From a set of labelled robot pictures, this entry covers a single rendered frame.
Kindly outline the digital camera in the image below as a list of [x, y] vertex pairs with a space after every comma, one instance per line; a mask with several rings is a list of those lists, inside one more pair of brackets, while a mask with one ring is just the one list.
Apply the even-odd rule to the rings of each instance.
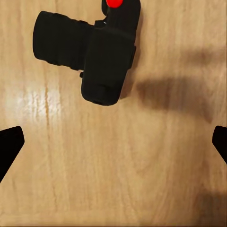
[[81, 93], [96, 105], [119, 100], [137, 47], [140, 0], [102, 0], [104, 20], [83, 20], [42, 11], [33, 32], [34, 55], [56, 66], [82, 70]]

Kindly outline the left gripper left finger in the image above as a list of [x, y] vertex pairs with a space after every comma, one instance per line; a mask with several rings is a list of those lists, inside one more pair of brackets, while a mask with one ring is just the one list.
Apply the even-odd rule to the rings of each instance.
[[0, 131], [0, 182], [25, 143], [21, 126]]

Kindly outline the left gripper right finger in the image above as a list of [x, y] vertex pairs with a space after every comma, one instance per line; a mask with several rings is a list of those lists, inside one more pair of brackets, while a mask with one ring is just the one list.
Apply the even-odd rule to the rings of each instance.
[[213, 132], [212, 143], [227, 164], [227, 128], [216, 126]]

